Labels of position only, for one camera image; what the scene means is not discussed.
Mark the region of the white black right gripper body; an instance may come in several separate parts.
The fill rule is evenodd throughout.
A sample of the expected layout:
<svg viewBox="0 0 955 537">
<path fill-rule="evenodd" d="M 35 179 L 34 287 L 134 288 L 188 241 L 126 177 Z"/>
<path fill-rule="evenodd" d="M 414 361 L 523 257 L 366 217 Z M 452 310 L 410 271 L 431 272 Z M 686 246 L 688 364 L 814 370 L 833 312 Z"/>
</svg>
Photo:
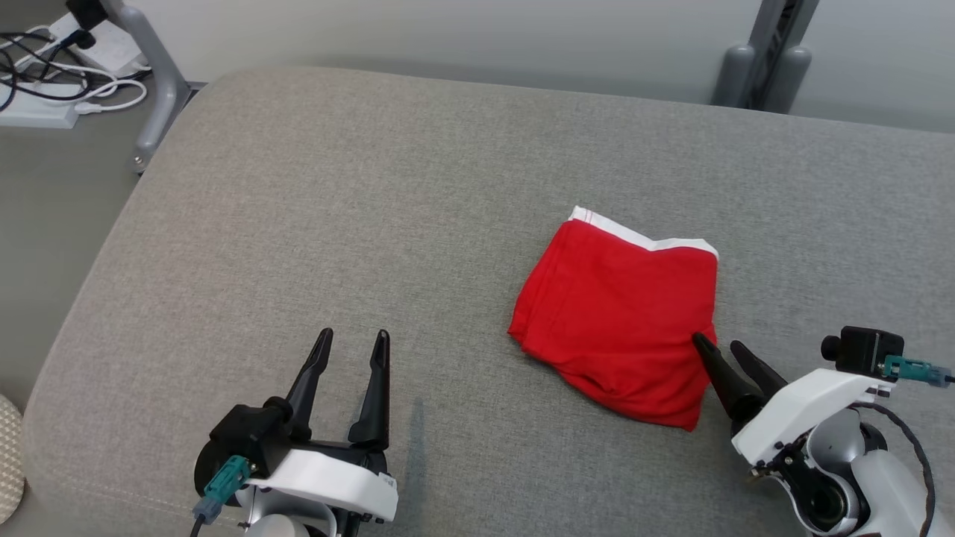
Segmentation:
<svg viewBox="0 0 955 537">
<path fill-rule="evenodd" d="M 836 412 L 854 403 L 874 403 L 877 397 L 890 395 L 895 386 L 866 375 L 816 369 L 773 395 L 733 436 L 731 445 L 750 465 L 767 464 Z"/>
</svg>

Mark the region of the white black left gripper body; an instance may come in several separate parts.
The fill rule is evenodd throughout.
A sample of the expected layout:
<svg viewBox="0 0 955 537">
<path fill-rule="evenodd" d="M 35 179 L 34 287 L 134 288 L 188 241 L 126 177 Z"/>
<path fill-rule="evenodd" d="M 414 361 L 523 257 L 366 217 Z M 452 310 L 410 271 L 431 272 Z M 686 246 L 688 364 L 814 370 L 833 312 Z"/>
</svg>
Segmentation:
<svg viewBox="0 0 955 537">
<path fill-rule="evenodd" d="M 296 448 L 265 480 L 251 476 L 246 459 L 225 456 L 200 487 L 196 524 L 214 523 L 231 498 L 245 510 L 245 524 L 384 524 L 395 520 L 399 500 L 390 475 Z"/>
</svg>

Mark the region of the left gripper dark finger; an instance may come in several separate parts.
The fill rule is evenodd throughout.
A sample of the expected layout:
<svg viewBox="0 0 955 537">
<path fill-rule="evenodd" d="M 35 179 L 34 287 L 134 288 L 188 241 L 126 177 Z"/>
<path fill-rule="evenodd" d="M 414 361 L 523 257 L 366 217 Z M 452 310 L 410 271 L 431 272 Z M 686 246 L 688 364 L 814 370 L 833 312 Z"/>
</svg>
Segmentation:
<svg viewBox="0 0 955 537">
<path fill-rule="evenodd" d="M 391 425 L 391 336 L 379 330 L 369 358 L 369 381 L 358 421 L 349 428 L 352 445 L 375 450 L 389 447 Z"/>
<path fill-rule="evenodd" d="M 334 339 L 334 330 L 331 327 L 324 327 L 286 396 L 291 409 L 290 438 L 294 442 L 309 441 L 313 435 L 310 429 L 310 416 L 313 412 L 317 383 L 328 366 L 332 339 Z"/>
</svg>

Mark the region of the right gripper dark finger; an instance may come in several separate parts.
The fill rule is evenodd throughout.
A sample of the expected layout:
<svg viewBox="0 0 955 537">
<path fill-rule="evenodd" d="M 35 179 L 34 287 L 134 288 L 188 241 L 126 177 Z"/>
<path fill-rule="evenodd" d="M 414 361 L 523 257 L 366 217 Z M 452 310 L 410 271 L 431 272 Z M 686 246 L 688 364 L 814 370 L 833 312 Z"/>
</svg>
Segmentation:
<svg viewBox="0 0 955 537">
<path fill-rule="evenodd" d="M 740 368 L 754 381 L 765 398 L 773 398 L 788 382 L 739 340 L 730 343 L 730 352 Z"/>
<path fill-rule="evenodd" d="M 705 333 L 693 333 L 692 344 L 701 358 L 716 397 L 730 419 L 730 436 L 735 436 L 757 416 L 765 404 L 765 397 L 726 363 L 719 347 Z"/>
</svg>

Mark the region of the red white shorts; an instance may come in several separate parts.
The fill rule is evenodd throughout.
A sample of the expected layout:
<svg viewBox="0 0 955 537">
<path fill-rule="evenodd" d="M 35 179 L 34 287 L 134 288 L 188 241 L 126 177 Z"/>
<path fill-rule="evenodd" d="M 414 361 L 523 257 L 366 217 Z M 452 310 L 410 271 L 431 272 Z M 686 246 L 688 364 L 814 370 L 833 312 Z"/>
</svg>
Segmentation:
<svg viewBox="0 0 955 537">
<path fill-rule="evenodd" d="M 695 430 L 710 384 L 692 337 L 716 341 L 718 251 L 654 240 L 577 205 L 516 296 L 523 353 L 611 411 Z"/>
</svg>

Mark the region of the grey fabric sofa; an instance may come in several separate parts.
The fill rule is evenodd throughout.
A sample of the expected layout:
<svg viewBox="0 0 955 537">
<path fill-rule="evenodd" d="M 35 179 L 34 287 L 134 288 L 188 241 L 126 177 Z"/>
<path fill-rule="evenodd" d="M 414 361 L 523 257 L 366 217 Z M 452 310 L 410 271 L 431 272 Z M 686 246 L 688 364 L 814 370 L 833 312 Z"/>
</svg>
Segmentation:
<svg viewBox="0 0 955 537">
<path fill-rule="evenodd" d="M 188 537 L 193 466 L 323 327 L 318 439 L 392 337 L 395 522 L 364 537 L 802 537 L 707 393 L 695 432 L 588 401 L 506 334 L 575 205 L 720 255 L 716 332 L 794 380 L 840 327 L 955 369 L 955 135 L 330 68 L 198 92 L 119 215 L 26 409 L 61 537 Z"/>
</svg>

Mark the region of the beige knitted pouf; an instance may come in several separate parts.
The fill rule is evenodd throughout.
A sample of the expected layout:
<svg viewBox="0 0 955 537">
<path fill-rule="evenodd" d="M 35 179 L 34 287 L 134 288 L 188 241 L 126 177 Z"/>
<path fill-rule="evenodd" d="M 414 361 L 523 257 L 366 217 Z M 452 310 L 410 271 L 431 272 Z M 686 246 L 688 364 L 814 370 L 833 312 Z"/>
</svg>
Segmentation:
<svg viewBox="0 0 955 537">
<path fill-rule="evenodd" d="M 13 517 L 26 489 L 22 427 L 20 410 L 0 395 L 0 526 Z"/>
</svg>

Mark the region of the grey metal table leg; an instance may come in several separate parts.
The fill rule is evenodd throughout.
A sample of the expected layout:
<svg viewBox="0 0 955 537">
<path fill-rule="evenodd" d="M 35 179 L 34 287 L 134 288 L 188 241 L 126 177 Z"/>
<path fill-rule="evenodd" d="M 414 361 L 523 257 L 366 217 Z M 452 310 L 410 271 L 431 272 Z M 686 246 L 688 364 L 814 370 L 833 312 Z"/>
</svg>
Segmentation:
<svg viewBox="0 0 955 537">
<path fill-rule="evenodd" d="M 129 160 L 133 173 L 142 175 L 193 92 L 143 11 L 123 0 L 103 0 L 103 3 L 136 41 L 152 68 L 153 108 Z"/>
</svg>

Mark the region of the white flat adapter box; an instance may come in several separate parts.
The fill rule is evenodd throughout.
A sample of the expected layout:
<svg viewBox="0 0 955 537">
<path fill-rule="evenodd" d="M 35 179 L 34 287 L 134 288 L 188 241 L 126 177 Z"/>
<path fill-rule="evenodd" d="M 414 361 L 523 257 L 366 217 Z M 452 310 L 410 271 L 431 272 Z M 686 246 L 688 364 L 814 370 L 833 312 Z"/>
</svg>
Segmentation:
<svg viewBox="0 0 955 537">
<path fill-rule="evenodd" d="M 70 96 L 82 91 L 82 86 L 75 83 L 31 83 L 27 84 L 27 88 L 52 96 Z M 76 120 L 78 113 L 75 112 L 72 98 L 68 101 L 51 101 L 28 94 L 23 89 L 17 89 L 7 108 L 0 111 L 0 126 L 3 127 L 72 129 Z"/>
</svg>

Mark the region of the white power strip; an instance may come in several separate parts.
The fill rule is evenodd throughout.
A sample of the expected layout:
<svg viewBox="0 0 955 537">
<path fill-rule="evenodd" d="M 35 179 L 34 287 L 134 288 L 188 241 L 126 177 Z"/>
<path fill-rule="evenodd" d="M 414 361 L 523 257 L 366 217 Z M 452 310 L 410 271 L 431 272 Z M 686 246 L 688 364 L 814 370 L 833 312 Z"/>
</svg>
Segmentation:
<svg viewBox="0 0 955 537">
<path fill-rule="evenodd" d="M 139 45 L 126 30 L 106 20 L 90 31 L 93 40 L 92 47 L 84 48 L 72 45 L 69 50 L 81 58 L 82 62 L 90 67 L 117 78 L 137 75 L 149 71 L 150 66 Z"/>
</svg>

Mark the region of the black power plug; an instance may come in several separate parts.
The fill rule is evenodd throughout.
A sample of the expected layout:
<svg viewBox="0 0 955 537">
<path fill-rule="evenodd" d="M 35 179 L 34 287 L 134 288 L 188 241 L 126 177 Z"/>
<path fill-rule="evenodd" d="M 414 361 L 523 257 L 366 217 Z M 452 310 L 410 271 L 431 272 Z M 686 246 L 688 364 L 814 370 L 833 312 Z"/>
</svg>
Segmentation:
<svg viewBox="0 0 955 537">
<path fill-rule="evenodd" d="M 101 0 L 65 0 L 65 6 L 79 28 L 85 31 L 91 31 L 110 18 Z"/>
</svg>

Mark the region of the grey metal post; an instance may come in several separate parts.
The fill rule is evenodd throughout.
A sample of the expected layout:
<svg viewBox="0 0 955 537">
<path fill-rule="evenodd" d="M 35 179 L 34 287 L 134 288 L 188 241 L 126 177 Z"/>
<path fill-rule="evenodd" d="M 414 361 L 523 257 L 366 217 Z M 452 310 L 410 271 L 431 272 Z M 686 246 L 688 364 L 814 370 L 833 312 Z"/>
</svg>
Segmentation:
<svg viewBox="0 0 955 537">
<path fill-rule="evenodd" d="M 761 0 L 749 41 L 729 47 L 710 105 L 790 113 L 812 62 L 802 45 L 821 0 Z"/>
</svg>

